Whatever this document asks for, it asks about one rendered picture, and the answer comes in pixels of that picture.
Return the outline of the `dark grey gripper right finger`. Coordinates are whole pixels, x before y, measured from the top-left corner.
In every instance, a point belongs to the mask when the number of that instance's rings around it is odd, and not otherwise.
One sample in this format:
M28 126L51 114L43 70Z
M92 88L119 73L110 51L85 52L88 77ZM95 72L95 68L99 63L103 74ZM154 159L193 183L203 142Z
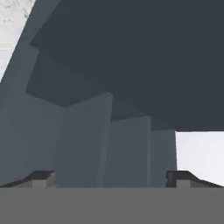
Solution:
M167 171L166 177L166 187L172 188L221 188L221 185L205 181L197 178L189 171Z

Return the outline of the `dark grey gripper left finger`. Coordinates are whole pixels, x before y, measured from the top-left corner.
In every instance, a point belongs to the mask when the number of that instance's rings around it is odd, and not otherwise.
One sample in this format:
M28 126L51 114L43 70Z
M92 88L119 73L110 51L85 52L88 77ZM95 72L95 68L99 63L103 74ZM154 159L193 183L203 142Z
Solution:
M33 171L25 178L0 185L0 188L52 188L55 187L54 171Z

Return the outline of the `blue-grey cabinet door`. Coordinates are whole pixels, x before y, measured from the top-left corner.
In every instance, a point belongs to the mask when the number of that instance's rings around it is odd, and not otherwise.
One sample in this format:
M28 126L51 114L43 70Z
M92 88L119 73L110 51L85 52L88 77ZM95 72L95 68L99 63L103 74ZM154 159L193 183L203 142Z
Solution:
M109 131L105 187L146 187L151 119L112 122Z
M57 187L102 185L112 102L106 93L66 110L55 158Z

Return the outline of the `dark blue-grey wall cabinet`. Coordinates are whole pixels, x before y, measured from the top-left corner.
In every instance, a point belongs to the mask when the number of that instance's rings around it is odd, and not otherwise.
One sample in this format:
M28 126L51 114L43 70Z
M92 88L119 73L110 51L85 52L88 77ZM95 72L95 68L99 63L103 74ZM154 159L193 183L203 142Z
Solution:
M222 0L36 0L0 82L0 186L54 171L66 110L112 94L148 116L146 187L178 171L176 134L224 131Z

